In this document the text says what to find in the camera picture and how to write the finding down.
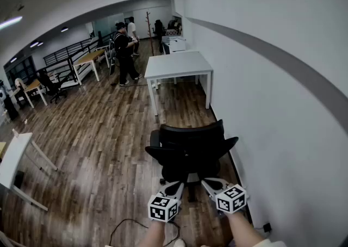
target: table leg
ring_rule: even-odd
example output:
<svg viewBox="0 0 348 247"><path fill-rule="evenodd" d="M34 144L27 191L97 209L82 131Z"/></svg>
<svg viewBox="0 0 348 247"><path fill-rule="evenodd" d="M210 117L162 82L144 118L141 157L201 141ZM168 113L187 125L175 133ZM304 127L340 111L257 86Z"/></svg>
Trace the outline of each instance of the table leg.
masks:
<svg viewBox="0 0 348 247"><path fill-rule="evenodd" d="M6 235L3 232L0 232L0 241L5 247L13 247L11 241L6 237Z"/></svg>
<svg viewBox="0 0 348 247"><path fill-rule="evenodd" d="M79 83L80 85L82 85L81 80L80 80L80 78L78 77L78 72L77 72L77 70L76 70L76 67L75 67L75 66L73 66L73 67L74 67L74 70L75 70L75 74L76 74L78 83Z"/></svg>
<svg viewBox="0 0 348 247"><path fill-rule="evenodd" d="M149 80L149 79L147 79L147 87L148 87L148 92L150 93L150 99L151 99L153 113L155 115L158 115L157 108L156 108L156 103L154 101L154 95L153 95L153 90L152 90L152 86L151 86L151 80Z"/></svg>
<svg viewBox="0 0 348 247"><path fill-rule="evenodd" d="M26 154L26 156L28 157L28 159L29 159L30 161L32 161L32 163L33 163L35 166L37 166L37 167L39 168L39 170L42 169L42 167L40 167L39 165L37 165L37 164L34 162L34 160L31 159L31 157L30 157L29 155Z"/></svg>
<svg viewBox="0 0 348 247"><path fill-rule="evenodd" d="M44 96L43 96L43 94L42 94L42 92L41 92L41 89L40 89L40 85L39 85L39 87L38 87L38 92L39 92L39 94L40 94L40 96L41 96L41 98L42 98L42 100L43 100L43 102L45 103L45 105L47 106L47 102L46 102L46 100L45 100L45 98L44 98Z"/></svg>
<svg viewBox="0 0 348 247"><path fill-rule="evenodd" d="M41 203L35 201L32 197L28 196L26 193L24 193L20 188L16 186L11 187L11 191L14 192L18 197L20 197L22 200L29 202L30 204L34 204L41 209L48 211L48 208L46 206L43 206Z"/></svg>
<svg viewBox="0 0 348 247"><path fill-rule="evenodd" d="M212 73L207 74L207 95L206 95L206 109L210 107L210 96L212 94Z"/></svg>
<svg viewBox="0 0 348 247"><path fill-rule="evenodd" d="M99 76L98 76L98 72L97 72L97 69L96 69L96 65L94 64L94 61L92 61L92 67L94 69L94 74L97 77L97 81L99 82Z"/></svg>
<svg viewBox="0 0 348 247"><path fill-rule="evenodd" d="M28 102L29 102L29 104L31 105L31 107L34 108L34 105L33 105L33 103L31 102L31 100L30 100L28 94L27 94L26 92L24 92L24 94L26 95L26 97L27 97L27 99L28 99Z"/></svg>
<svg viewBox="0 0 348 247"><path fill-rule="evenodd" d="M104 54L105 54L105 58L107 60L108 68L110 68L109 59L108 59L108 53L106 51L104 51Z"/></svg>
<svg viewBox="0 0 348 247"><path fill-rule="evenodd" d="M38 151L38 153L46 160L46 162L56 171L58 168L52 163L50 159L43 153L43 151L38 147L38 145L32 140L33 147Z"/></svg>

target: coat rack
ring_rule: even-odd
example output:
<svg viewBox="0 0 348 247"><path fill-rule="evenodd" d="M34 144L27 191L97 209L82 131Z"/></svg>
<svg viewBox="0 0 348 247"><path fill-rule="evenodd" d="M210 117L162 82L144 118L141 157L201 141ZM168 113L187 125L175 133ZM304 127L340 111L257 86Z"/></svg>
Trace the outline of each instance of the coat rack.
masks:
<svg viewBox="0 0 348 247"><path fill-rule="evenodd" d="M153 45L152 45L152 36L151 36L151 28L150 28L150 20L148 19L148 16L149 16L149 12L146 12L146 22L147 22L147 25L148 25L148 35L150 36L150 44L151 44L151 51L152 51L152 56L154 56L154 53L153 53Z"/></svg>

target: man in black shirt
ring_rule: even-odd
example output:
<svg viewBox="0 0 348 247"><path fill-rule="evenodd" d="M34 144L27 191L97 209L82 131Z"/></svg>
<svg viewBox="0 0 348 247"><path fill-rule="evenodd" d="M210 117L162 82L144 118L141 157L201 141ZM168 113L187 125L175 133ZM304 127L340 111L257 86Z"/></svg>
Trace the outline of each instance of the man in black shirt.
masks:
<svg viewBox="0 0 348 247"><path fill-rule="evenodd" d="M133 46L138 43L138 40L129 42L129 38L126 36L126 26L124 23L116 24L117 33L114 37L116 57L120 62L120 86L124 86L129 83L126 79L127 73L134 80L140 79L142 74L139 74L134 68L134 62L132 58Z"/></svg>

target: wooden table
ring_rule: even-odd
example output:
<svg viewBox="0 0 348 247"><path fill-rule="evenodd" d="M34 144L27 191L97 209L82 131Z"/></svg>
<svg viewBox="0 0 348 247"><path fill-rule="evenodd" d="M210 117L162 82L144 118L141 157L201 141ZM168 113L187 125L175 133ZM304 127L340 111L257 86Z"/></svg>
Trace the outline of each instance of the wooden table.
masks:
<svg viewBox="0 0 348 247"><path fill-rule="evenodd" d="M6 146L6 143L0 143L0 156L5 149L5 146Z"/></svg>
<svg viewBox="0 0 348 247"><path fill-rule="evenodd" d="M82 66L82 65L84 65L86 63L91 63L92 64L92 67L93 67L93 70L94 70L94 74L96 75L97 81L99 82L99 76L98 76L98 73L97 73L97 70L96 70L96 65L95 65L94 61L99 56L101 56L102 54L105 54L105 56L107 56L106 50L102 49L102 50L99 50L99 51L96 51L96 52L92 52L92 53L86 54L77 63L73 64L73 67L74 67L74 70L75 70L75 73L76 73L76 77L77 77L78 83L80 85L82 85L82 83L81 83L80 78L78 77L78 71L77 71L76 67L77 66L80 67L80 66Z"/></svg>
<svg viewBox="0 0 348 247"><path fill-rule="evenodd" d="M157 79L174 78L174 83L176 84L177 77L196 76L196 84L198 84L198 76L207 75L206 109L209 109L212 72L213 68L197 51L149 57L145 78L147 79L154 114L158 115L151 81L155 81L156 89L158 89Z"/></svg>
<svg viewBox="0 0 348 247"><path fill-rule="evenodd" d="M4 185L6 188L10 189L17 196L22 198L24 201L29 202L30 204L35 204L36 206L42 208L45 211L48 211L46 206L43 206L41 203L35 201L21 189L14 185L15 176L17 173L18 165L25 153L25 150L29 143L37 150L39 155L55 170L57 167L47 158L43 151L38 147L35 141L32 139L32 133L20 134L18 137L14 136L9 147L6 150L6 153L3 157L3 160L0 164L0 184Z"/></svg>
<svg viewBox="0 0 348 247"><path fill-rule="evenodd" d="M31 100L30 100L30 98L29 98L27 92L32 91L32 90L34 90L34 89L37 89L37 90L38 90L38 92L39 92L39 94L40 94L40 96L41 96L41 98L42 98L44 104L47 106L47 102L46 102L46 100L45 100L45 98L44 98L44 96L43 96L43 94L42 94L42 92L41 92L41 88L40 88L40 87L41 87L41 83L39 82L38 79L36 79L36 80L33 81L30 85L28 85L27 88L24 90L24 94L26 95L26 97L27 97L27 99L28 99L28 101L29 101L29 104L31 105L32 108L34 108L34 105L33 105L33 103L31 102Z"/></svg>

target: office chair armrest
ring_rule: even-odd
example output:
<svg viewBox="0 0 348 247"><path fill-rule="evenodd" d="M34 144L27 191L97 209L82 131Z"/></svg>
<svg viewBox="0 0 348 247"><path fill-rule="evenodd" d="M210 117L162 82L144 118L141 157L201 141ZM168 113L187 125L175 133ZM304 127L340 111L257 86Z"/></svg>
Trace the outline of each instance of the office chair armrest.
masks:
<svg viewBox="0 0 348 247"><path fill-rule="evenodd" d="M150 146L159 147L159 130L154 130L150 135Z"/></svg>

